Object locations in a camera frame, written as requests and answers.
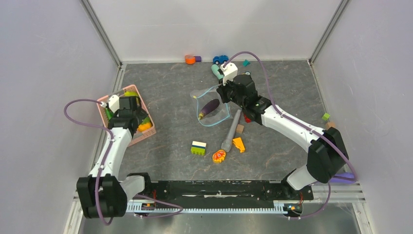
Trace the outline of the pink plastic basket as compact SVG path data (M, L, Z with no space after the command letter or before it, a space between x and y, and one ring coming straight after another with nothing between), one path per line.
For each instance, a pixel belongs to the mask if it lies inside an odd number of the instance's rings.
M118 104L118 97L130 97L130 96L137 96L139 101L138 104L142 107L142 109L147 113L147 116L143 119L143 121L137 127L137 132L132 137L131 143L129 146L132 146L156 133L156 129L153 123L153 120L149 114L149 111L135 85L126 86L116 92L110 93L104 97L99 98L97 101L98 110L105 127L108 127L108 123L110 119L114 116L115 110L113 108L119 108Z

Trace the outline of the clear zip top bag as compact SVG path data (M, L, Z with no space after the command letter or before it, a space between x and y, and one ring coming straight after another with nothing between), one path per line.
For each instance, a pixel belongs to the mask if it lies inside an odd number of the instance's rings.
M203 90L193 90L189 96L195 108L195 119L205 127L215 126L231 118L230 107L223 103L217 92L218 85Z

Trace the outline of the yellow toy corn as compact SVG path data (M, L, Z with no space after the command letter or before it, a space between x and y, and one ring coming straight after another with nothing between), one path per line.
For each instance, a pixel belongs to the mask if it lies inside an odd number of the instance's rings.
M139 132L144 132L148 129L150 129L153 126L152 121L150 119L150 117L146 117L142 123L138 126L137 130Z

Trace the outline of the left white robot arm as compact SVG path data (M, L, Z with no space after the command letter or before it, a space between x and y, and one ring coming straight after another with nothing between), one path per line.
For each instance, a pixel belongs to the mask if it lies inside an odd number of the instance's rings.
M148 113L137 96L119 97L117 103L118 108L104 129L107 136L97 164L76 183L86 218L105 221L106 218L122 217L128 201L135 195L145 199L153 192L153 185L145 181L143 175L132 174L122 182L118 180L125 151Z

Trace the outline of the purple toy eggplant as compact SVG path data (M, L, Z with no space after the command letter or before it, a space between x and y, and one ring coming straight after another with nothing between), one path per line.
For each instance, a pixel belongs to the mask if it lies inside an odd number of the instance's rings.
M209 101L199 112L198 120L203 119L205 116L215 111L220 105L220 101L216 98Z

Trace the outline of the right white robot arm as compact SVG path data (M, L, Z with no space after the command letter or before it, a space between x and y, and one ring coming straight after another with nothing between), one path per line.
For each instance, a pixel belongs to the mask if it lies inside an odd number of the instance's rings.
M235 103L248 119L281 133L307 152L307 163L283 179L281 192L284 197L294 199L307 185L329 182L349 161L339 130L313 126L273 105L258 94L250 75L221 80L217 93L223 103Z

